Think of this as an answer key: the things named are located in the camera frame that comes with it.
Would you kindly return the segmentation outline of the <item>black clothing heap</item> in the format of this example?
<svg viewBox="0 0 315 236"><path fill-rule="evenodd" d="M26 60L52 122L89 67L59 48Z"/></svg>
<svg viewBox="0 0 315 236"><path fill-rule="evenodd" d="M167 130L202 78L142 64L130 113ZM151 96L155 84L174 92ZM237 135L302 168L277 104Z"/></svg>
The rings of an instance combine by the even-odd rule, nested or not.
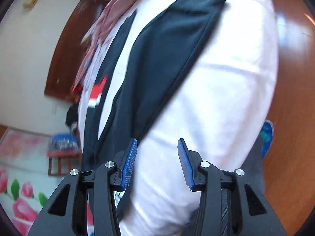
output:
<svg viewBox="0 0 315 236"><path fill-rule="evenodd" d="M76 102L70 106L66 114L65 124L71 132L75 131L79 122L79 103Z"/></svg>

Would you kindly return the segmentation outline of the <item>white bed sheet mattress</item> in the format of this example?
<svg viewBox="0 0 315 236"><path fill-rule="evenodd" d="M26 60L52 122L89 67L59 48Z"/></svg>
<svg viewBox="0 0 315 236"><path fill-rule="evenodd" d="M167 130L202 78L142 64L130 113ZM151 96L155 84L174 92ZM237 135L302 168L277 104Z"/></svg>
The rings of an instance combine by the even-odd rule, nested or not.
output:
<svg viewBox="0 0 315 236"><path fill-rule="evenodd" d="M118 21L135 13L96 122L108 120L141 30L176 0L138 0ZM116 195L122 235L180 235L199 206L187 187L177 142L226 171L247 158L268 113L277 81L278 45L271 0L227 0L214 33L188 76L138 144L133 181Z"/></svg>

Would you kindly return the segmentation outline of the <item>wooden bedside stool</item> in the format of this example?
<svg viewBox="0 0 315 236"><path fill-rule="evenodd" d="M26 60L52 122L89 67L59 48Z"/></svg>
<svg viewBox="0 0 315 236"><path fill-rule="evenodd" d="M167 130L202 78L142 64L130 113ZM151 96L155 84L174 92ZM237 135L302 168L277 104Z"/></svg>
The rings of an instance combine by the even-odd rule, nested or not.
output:
<svg viewBox="0 0 315 236"><path fill-rule="evenodd" d="M72 170L72 160L73 159L81 159L82 152L79 149L72 149L72 150L59 150L59 151L48 151L47 152L48 158L48 176L64 176L68 172ZM57 161L57 171L53 172L52 168L52 161ZM66 163L67 171L63 172L62 164Z"/></svg>

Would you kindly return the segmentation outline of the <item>grey tweed garment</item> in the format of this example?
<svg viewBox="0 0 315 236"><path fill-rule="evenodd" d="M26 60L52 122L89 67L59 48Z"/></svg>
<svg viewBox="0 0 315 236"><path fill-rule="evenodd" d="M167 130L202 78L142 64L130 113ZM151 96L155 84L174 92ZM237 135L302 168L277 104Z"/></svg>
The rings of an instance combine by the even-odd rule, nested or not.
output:
<svg viewBox="0 0 315 236"><path fill-rule="evenodd" d="M256 187L264 194L265 181L262 158L263 143L263 139L258 136L248 153L247 158L241 165L241 169L244 170L245 176L249 178L249 182L256 185Z"/></svg>

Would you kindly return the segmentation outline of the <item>floral wardrobe door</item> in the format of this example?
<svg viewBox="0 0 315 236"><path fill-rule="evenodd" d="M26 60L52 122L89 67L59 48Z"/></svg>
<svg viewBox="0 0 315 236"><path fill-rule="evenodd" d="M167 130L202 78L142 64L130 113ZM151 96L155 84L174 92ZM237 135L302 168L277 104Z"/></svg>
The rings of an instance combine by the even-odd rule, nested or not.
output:
<svg viewBox="0 0 315 236"><path fill-rule="evenodd" d="M8 128L1 135L1 206L21 235L27 235L37 215L64 176L48 176L51 135ZM72 168L80 165L72 160ZM53 172L57 161L52 161Z"/></svg>

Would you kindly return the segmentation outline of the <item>blue red bagged clothes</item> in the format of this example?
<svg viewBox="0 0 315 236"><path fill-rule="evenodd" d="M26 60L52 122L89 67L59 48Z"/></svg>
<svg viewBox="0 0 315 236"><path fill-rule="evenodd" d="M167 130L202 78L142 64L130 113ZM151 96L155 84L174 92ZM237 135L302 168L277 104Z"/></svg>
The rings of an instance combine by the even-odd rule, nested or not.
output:
<svg viewBox="0 0 315 236"><path fill-rule="evenodd" d="M73 134L57 134L49 142L48 157L74 157L80 153L78 139Z"/></svg>

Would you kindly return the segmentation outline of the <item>dark wooden headboard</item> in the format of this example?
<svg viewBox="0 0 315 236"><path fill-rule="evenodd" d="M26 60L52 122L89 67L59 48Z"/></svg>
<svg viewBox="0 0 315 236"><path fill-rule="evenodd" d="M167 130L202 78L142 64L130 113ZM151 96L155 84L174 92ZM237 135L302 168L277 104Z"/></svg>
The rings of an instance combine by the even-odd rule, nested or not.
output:
<svg viewBox="0 0 315 236"><path fill-rule="evenodd" d="M44 95L74 102L71 92L77 71L86 53L82 38L99 18L108 0L80 0L57 42L46 80Z"/></svg>

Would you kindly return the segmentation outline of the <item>dark navy pants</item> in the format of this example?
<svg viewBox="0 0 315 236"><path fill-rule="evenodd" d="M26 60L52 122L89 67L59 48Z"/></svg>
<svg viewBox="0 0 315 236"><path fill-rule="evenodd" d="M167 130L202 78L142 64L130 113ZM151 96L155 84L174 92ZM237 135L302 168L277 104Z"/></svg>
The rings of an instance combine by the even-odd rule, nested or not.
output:
<svg viewBox="0 0 315 236"><path fill-rule="evenodd" d="M147 195L149 186L176 181L175 148L163 149L148 143L145 136L196 63L225 2L176 0L144 27L131 48L105 127L99 129L114 71L136 16L126 18L92 81L82 127L84 171L115 160L114 190L126 197L136 188Z"/></svg>

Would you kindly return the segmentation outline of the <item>pink patterned quilt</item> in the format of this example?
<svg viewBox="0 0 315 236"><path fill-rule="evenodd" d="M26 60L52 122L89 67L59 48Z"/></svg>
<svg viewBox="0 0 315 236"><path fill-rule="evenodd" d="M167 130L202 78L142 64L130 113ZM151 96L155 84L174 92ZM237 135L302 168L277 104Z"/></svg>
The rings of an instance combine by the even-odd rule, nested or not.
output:
<svg viewBox="0 0 315 236"><path fill-rule="evenodd" d="M80 81L84 77L98 45L101 45L105 41L121 16L137 1L138 0L110 0L106 5L99 18L82 39L82 43L88 42L89 46L77 71L71 92L77 92Z"/></svg>

